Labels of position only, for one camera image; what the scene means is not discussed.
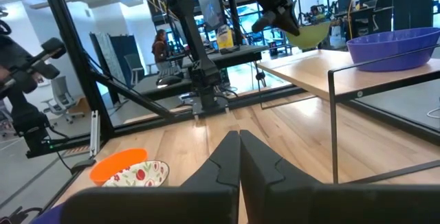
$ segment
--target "woman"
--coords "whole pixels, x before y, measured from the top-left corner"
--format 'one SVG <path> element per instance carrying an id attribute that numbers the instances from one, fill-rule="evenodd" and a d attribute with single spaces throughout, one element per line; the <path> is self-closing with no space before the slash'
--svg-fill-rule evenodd
<path id="1" fill-rule="evenodd" d="M 165 30 L 157 31 L 154 43 L 152 46 L 152 53 L 154 54 L 154 61 L 156 62 L 159 71 L 163 71 L 170 67 L 170 63 L 166 60 L 166 33 Z"/>

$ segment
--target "purple bowl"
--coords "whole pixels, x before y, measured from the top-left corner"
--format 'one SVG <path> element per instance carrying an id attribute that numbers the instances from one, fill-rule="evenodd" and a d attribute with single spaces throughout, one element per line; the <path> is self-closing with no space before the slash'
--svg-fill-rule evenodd
<path id="1" fill-rule="evenodd" d="M 353 62 L 363 63 L 434 46 L 437 44 L 439 37 L 440 28 L 427 27 L 362 36 L 352 39 L 346 44 Z M 421 52 L 359 66 L 358 69 L 376 72 L 413 69 L 426 64 L 431 59 L 433 52 L 434 48 L 426 49 Z"/>

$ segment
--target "computer screen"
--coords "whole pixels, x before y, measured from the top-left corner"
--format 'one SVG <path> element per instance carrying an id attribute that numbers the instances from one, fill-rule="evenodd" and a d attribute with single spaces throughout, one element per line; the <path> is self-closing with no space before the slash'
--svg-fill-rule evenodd
<path id="1" fill-rule="evenodd" d="M 199 0 L 200 10 L 208 32 L 225 23 L 225 14 L 221 0 Z"/>

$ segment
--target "blue object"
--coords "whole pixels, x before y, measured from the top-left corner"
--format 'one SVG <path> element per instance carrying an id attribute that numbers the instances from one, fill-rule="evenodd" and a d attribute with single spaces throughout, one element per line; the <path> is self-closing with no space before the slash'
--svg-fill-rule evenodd
<path id="1" fill-rule="evenodd" d="M 53 207 L 52 209 L 44 212 L 42 215 L 35 218 L 31 224 L 60 224 L 61 223 L 61 208 L 63 203 Z"/>
<path id="2" fill-rule="evenodd" d="M 382 32 L 352 39 L 346 44 L 354 63 L 387 58 L 437 44 L 440 28 L 427 27 Z M 362 71 L 399 71 L 425 65 L 434 48 L 358 67 Z"/>

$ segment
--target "light wood tabletop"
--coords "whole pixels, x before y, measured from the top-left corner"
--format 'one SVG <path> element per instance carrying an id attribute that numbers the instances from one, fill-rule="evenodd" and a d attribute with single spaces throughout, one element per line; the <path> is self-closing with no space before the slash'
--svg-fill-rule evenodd
<path id="1" fill-rule="evenodd" d="M 320 49 L 259 63 L 258 67 L 328 100 L 328 71 L 352 64 L 349 52 Z M 440 60 L 438 59 L 430 60 L 422 67 L 405 71 L 366 72 L 356 68 L 345 69 L 334 74 L 335 94 L 357 91 L 435 71 L 440 71 Z"/>
<path id="2" fill-rule="evenodd" d="M 309 96 L 298 94 L 263 105 Z M 436 160 L 440 147 L 338 105 L 340 181 L 347 182 L 407 166 Z M 129 148 L 145 148 L 148 159 L 170 166 L 168 184 L 180 186 L 210 156 L 228 131 L 249 130 L 275 152 L 321 182 L 331 183 L 329 103 L 320 98 L 262 110 L 259 105 L 231 110 L 196 122 L 189 120 L 110 140 L 96 156 L 104 158 Z M 66 201 L 85 188 L 94 187 L 84 170 L 58 200 Z M 396 177 L 380 183 L 440 183 L 440 168 Z M 246 224 L 243 197 L 239 223 Z"/>

